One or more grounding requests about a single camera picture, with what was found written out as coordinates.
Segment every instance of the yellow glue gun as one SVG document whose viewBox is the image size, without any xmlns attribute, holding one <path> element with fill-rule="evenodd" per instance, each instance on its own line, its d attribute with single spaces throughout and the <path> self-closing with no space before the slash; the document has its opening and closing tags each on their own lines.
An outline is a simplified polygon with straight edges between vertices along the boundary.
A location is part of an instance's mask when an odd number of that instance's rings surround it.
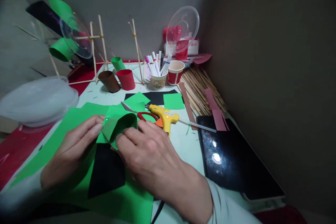
<svg viewBox="0 0 336 224">
<path fill-rule="evenodd" d="M 153 113 L 161 117 L 163 122 L 163 130 L 168 133 L 168 137 L 170 137 L 170 124 L 177 123 L 180 116 L 178 114 L 172 114 L 170 110 L 162 108 L 157 105 L 146 105 L 146 107 Z"/>
</svg>

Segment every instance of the rolled green paper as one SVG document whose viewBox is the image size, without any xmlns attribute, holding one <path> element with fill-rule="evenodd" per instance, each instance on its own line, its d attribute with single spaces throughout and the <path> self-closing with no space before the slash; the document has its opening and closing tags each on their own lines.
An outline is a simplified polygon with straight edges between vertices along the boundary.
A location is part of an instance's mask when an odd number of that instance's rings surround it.
<svg viewBox="0 0 336 224">
<path fill-rule="evenodd" d="M 118 149 L 115 145 L 117 135 L 122 133 L 124 129 L 131 127 L 138 129 L 138 118 L 134 113 L 110 115 L 104 120 L 102 133 L 108 142 Z"/>
<path fill-rule="evenodd" d="M 120 57 L 115 57 L 111 59 L 111 63 L 113 64 L 115 70 L 118 72 L 119 70 L 126 69 L 123 61 Z"/>
<path fill-rule="evenodd" d="M 49 0 L 49 5 L 54 12 L 72 29 L 78 30 L 77 23 L 71 21 L 74 16 L 71 7 L 62 0 Z"/>
<path fill-rule="evenodd" d="M 55 58 L 61 61 L 64 61 L 64 62 L 68 62 L 69 60 L 71 60 L 74 54 L 78 51 L 78 49 L 79 49 L 78 45 L 71 38 L 60 38 L 59 40 L 56 41 L 55 44 L 53 44 L 49 48 L 49 52 Z"/>
</svg>

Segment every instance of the hand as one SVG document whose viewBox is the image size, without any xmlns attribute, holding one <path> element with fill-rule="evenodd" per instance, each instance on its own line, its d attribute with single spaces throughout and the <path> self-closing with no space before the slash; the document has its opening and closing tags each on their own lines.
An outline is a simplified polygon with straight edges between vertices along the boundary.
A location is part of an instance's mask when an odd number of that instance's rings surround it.
<svg viewBox="0 0 336 224">
<path fill-rule="evenodd" d="M 206 223 L 212 198 L 204 176 L 183 162 L 167 133 L 150 121 L 138 121 L 116 137 L 118 153 L 133 177 L 152 195 L 170 204 L 189 222 Z"/>
<path fill-rule="evenodd" d="M 104 118 L 102 115 L 94 115 L 67 133 L 42 170 L 41 185 L 44 190 L 53 189 L 74 173 L 101 132 Z"/>
</svg>

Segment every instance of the white plastic bowl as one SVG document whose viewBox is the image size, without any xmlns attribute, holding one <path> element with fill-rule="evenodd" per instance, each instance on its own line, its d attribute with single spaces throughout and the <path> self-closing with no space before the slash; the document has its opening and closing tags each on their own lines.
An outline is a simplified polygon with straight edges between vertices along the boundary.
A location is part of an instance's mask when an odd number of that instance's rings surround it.
<svg viewBox="0 0 336 224">
<path fill-rule="evenodd" d="M 78 104 L 77 90 L 64 76 L 45 77 L 28 82 L 0 100 L 0 115 L 28 127 L 41 127 L 61 119 Z"/>
</svg>

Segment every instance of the bundle of skewers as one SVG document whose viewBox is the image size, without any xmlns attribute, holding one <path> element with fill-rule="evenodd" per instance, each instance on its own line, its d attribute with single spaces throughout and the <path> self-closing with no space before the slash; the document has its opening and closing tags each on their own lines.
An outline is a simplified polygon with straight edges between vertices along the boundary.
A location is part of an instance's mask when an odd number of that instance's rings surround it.
<svg viewBox="0 0 336 224">
<path fill-rule="evenodd" d="M 167 61 L 163 63 L 163 57 L 161 57 L 161 51 L 155 55 L 155 52 L 152 52 L 152 55 L 147 55 L 145 57 L 146 63 L 148 64 L 149 71 L 153 76 L 164 76 L 168 73 L 168 67 L 172 58 L 172 55 L 169 54 Z"/>
<path fill-rule="evenodd" d="M 207 97 L 204 93 L 204 89 L 206 88 L 212 90 L 213 97 L 223 113 L 225 114 L 228 110 L 216 87 L 203 69 L 198 69 L 192 65 L 189 68 L 184 69 L 181 82 L 185 85 L 190 105 L 195 116 L 212 115 Z"/>
</svg>

